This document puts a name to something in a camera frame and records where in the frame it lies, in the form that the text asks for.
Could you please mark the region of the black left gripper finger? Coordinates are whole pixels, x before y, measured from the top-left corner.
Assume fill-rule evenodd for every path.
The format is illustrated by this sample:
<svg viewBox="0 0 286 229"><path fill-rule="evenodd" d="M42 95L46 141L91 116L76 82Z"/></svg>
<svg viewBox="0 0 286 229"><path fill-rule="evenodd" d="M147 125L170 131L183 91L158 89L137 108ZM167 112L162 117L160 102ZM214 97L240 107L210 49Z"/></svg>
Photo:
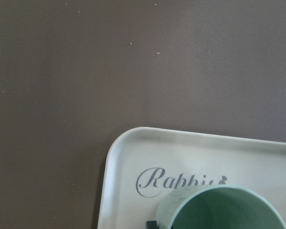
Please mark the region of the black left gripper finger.
<svg viewBox="0 0 286 229"><path fill-rule="evenodd" d="M146 229L158 229L157 221L147 221L146 222Z"/></svg>

